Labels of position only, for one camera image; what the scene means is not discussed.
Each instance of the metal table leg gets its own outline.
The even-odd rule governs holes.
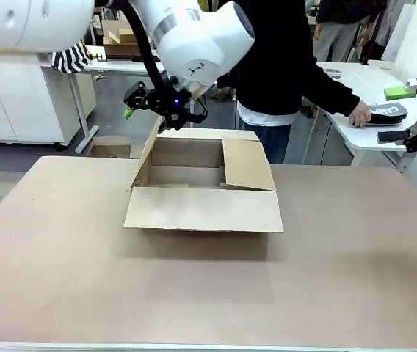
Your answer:
[[[383,155],[394,165],[396,165],[396,170],[400,174],[405,174],[409,166],[414,161],[417,153],[403,153],[402,156],[399,156],[396,152],[383,152]]]
[[[318,112],[316,113],[316,116],[314,117],[313,127],[311,127],[311,132],[308,138],[308,143],[306,144],[305,154],[303,154],[302,165],[305,165],[306,157],[308,155],[308,151],[310,150],[311,140],[313,139],[313,134],[319,130],[318,128],[319,119],[323,117],[323,115],[324,115],[324,110],[321,108],[318,108]]]
[[[396,166],[396,170],[398,170],[400,174],[405,174],[407,169],[409,169],[409,166],[413,163],[416,155],[417,153],[404,153]]]
[[[374,166],[377,159],[380,157],[380,152],[371,150],[356,150],[354,159],[350,166]]]
[[[81,122],[81,128],[83,128],[84,138],[78,147],[75,149],[76,154],[81,154],[83,149],[91,142],[91,139],[97,134],[99,126],[94,125],[91,130],[88,128],[86,121],[86,114],[84,113],[83,101],[81,100],[81,95],[79,94],[78,80],[76,75],[67,75],[68,80],[71,85],[71,92],[73,93],[73,98],[75,99],[76,109],[78,110],[79,120]]]

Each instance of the striped cloth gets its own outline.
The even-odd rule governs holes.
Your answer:
[[[83,71],[90,63],[88,50],[83,42],[78,42],[72,48],[52,54],[52,67],[61,73],[77,73]]]

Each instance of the table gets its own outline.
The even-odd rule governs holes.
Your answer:
[[[341,82],[352,88],[354,93],[369,105],[387,103],[383,92],[384,89],[402,85],[402,82],[394,78],[389,72],[381,70],[378,67],[331,62],[322,62],[319,63],[319,66],[340,70],[343,73]],[[407,153],[406,148],[402,145],[396,145],[394,143],[380,144],[377,141],[377,132],[402,131],[408,129],[417,121],[417,97],[396,101],[399,101],[407,109],[407,118],[403,123],[395,127],[355,128],[349,124],[349,119],[344,115],[332,115],[320,109],[311,130],[310,140],[317,131],[319,118],[323,114],[326,114],[334,128],[342,135],[345,142],[355,149],[354,160],[352,162],[353,166],[363,164],[366,159],[370,163],[376,159],[379,153],[385,153],[389,158],[393,159],[396,168],[401,173],[404,173],[412,163],[416,153]],[[308,141],[305,156],[308,153],[310,140]]]
[[[136,166],[44,157],[3,200],[0,342],[417,349],[417,192],[395,170],[272,166],[279,235],[123,229]]]
[[[94,51],[100,50],[104,51],[102,47],[93,47]],[[42,67],[51,67],[50,59],[45,56],[42,57],[40,60],[40,66]],[[159,71],[162,72],[164,67],[161,62],[157,62],[156,66],[158,67]],[[99,62],[98,60],[94,59],[89,63],[83,72],[89,73],[106,73],[106,74],[117,74],[120,76],[147,76],[147,70],[143,62],[134,62],[131,60],[109,60],[107,62]],[[91,129],[88,128],[87,121],[86,121],[86,114],[84,113],[83,102],[81,101],[81,96],[78,91],[78,81],[76,80],[76,75],[67,75],[68,80],[70,82],[73,99],[75,100],[76,109],[79,114],[79,119],[81,122],[81,128],[83,128],[84,138],[78,144],[75,149],[76,154],[81,154],[86,146],[91,142],[93,137],[99,131],[99,126],[94,125]],[[191,110],[193,111],[194,102],[191,101]]]

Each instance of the open cardboard box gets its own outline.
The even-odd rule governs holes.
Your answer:
[[[102,20],[103,45],[108,57],[141,56],[137,40],[127,20]]]
[[[87,153],[88,158],[131,158],[132,143],[130,137],[94,137]]]
[[[283,232],[270,165],[257,141],[148,137],[125,228]]]

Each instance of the person in background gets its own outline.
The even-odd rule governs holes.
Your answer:
[[[399,16],[405,4],[412,4],[411,0],[388,0],[386,11],[383,14],[382,23],[378,30],[377,39],[371,50],[370,60],[381,60],[385,53],[386,46],[393,34],[394,27],[398,23]],[[370,50],[371,43],[369,42],[373,34],[375,18],[371,18],[366,30],[363,31],[360,39],[360,45],[363,46],[362,57],[364,57]]]
[[[314,56],[326,61],[330,49],[333,62],[345,62],[360,24],[375,21],[379,0],[322,0],[316,16]]]
[[[239,63],[239,126],[256,133],[271,164],[284,162],[302,97],[357,127],[370,120],[369,107],[316,64],[302,1],[250,0],[245,12],[255,42]],[[291,50],[280,54],[276,43]]]
[[[306,0],[305,3],[305,11],[308,13],[311,10],[311,7],[313,6],[314,0]]]

